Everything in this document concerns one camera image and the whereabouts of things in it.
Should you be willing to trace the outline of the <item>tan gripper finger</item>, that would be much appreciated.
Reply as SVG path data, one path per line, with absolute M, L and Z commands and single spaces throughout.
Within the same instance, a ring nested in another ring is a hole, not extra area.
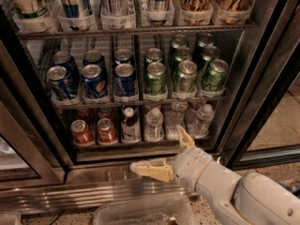
M 150 177 L 158 181 L 170 182 L 174 179 L 173 166 L 165 158 L 142 160 L 130 164 L 130 169 L 139 176 Z
M 178 141 L 181 149 L 195 148 L 195 142 L 187 131 L 180 125 L 176 126 Z

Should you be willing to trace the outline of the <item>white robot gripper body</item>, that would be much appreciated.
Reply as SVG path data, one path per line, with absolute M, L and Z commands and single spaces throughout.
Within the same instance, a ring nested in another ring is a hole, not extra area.
M 196 191 L 196 185 L 205 168 L 213 161 L 211 155 L 201 148 L 186 148 L 173 161 L 175 182 L 189 192 Z

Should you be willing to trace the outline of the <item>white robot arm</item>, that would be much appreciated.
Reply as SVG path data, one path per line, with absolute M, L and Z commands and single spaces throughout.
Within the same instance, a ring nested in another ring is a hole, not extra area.
M 178 126 L 180 152 L 173 163 L 164 158 L 133 162 L 130 169 L 158 181 L 175 181 L 209 203 L 223 225 L 300 225 L 300 199 L 267 176 L 233 172 L 195 145 Z

